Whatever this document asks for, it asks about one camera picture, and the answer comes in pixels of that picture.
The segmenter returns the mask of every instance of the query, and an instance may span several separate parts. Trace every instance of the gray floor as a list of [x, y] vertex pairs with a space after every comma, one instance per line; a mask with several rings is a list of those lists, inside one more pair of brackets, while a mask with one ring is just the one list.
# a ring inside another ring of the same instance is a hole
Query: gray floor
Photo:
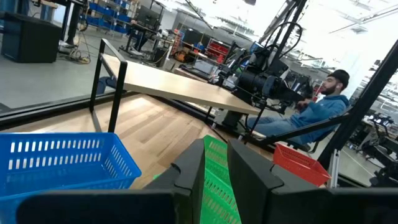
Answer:
[[[0, 112], [2, 106], [8, 108], [19, 108], [23, 106], [48, 103], [64, 100], [77, 96], [89, 95], [93, 84], [96, 55], [102, 37], [108, 39], [116, 48], [126, 45], [126, 37], [113, 37], [100, 33], [94, 29], [85, 32], [87, 43], [90, 44], [91, 63], [89, 65], [78, 65], [66, 60], [57, 60], [55, 63], [14, 63], [0, 56]], [[145, 44], [145, 49], [151, 49], [152, 42]], [[84, 43], [80, 44], [80, 50], [87, 50]], [[170, 69], [172, 61], [165, 65]], [[107, 76], [103, 69], [102, 76]], [[290, 116], [294, 111], [287, 111]], [[265, 111], [263, 116], [278, 116], [272, 111]], [[316, 159], [329, 139], [322, 141], [316, 153], [311, 154]], [[363, 184], [369, 185], [369, 178], [379, 168], [365, 161], [364, 157], [356, 154], [353, 150], [344, 148], [341, 153], [340, 173], [347, 175]]]

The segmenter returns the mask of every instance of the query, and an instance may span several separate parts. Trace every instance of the black cap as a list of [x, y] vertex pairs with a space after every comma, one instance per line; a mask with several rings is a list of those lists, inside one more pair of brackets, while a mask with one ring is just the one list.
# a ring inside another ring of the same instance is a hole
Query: black cap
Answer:
[[329, 74], [328, 77], [334, 77], [343, 84], [343, 90], [348, 86], [349, 74], [343, 69], [337, 69], [333, 73]]

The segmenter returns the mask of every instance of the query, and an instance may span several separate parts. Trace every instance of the red plastic basket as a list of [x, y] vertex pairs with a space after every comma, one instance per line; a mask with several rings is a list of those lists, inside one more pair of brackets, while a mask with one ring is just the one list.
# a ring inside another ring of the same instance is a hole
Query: red plastic basket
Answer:
[[274, 163], [317, 186], [331, 178], [318, 161], [279, 143], [276, 144]]

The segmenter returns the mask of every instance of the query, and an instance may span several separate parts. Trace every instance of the man's hand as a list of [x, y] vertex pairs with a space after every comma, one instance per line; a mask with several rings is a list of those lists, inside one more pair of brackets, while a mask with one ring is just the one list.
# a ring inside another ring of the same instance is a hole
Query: man's hand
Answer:
[[297, 109], [298, 109], [299, 111], [305, 109], [311, 101], [312, 101], [312, 100], [310, 100], [310, 99], [305, 99], [305, 100], [303, 100], [303, 101], [297, 102]]

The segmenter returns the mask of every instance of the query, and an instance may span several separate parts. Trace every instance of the green plastic basket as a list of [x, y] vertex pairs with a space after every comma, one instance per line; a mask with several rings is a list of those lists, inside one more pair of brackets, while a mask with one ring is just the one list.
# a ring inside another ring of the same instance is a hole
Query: green plastic basket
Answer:
[[203, 140], [206, 161], [200, 223], [239, 224], [241, 219], [229, 180], [227, 145], [211, 136]]

